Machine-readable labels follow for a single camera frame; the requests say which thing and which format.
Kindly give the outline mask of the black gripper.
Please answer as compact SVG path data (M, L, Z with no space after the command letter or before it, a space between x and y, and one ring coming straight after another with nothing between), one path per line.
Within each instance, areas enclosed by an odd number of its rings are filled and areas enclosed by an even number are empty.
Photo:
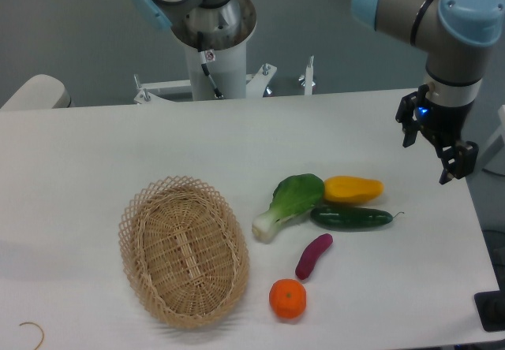
M462 141L461 132L473 107L473 94L466 87L424 84L417 93L402 97L395 120L402 125L403 147L416 142L419 130L437 150L443 165L439 183L469 176L476 165L479 147ZM414 111L417 108L417 119Z

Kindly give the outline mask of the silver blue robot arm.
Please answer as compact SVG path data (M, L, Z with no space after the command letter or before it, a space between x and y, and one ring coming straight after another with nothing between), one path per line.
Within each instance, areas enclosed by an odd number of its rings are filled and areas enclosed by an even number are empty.
M184 47L195 100L263 96L274 68L247 77L245 45L256 27L249 0L132 0L154 28ZM353 16L428 55L423 84L403 97L395 119L403 146L423 136L443 165L440 183L485 164L461 137L504 22L504 0L351 0Z

